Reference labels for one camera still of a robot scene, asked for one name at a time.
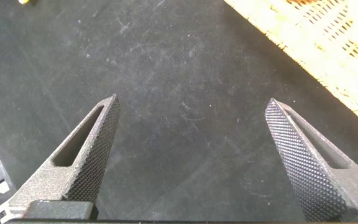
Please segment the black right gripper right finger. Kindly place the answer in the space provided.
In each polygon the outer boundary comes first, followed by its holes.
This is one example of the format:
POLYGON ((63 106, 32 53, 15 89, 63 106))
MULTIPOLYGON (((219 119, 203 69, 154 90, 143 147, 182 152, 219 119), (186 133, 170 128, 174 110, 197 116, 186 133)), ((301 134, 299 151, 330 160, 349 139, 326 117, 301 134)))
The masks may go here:
POLYGON ((358 165, 288 105, 272 98, 265 120, 309 222, 358 222, 358 165))

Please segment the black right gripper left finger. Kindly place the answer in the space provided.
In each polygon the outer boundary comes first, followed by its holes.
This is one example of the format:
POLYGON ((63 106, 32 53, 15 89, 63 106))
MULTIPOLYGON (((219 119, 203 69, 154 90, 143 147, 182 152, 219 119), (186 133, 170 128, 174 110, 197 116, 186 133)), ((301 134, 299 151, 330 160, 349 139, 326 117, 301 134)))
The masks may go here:
POLYGON ((8 200, 10 218, 23 218, 32 202, 94 203, 104 177, 121 108, 117 95, 101 100, 8 200))

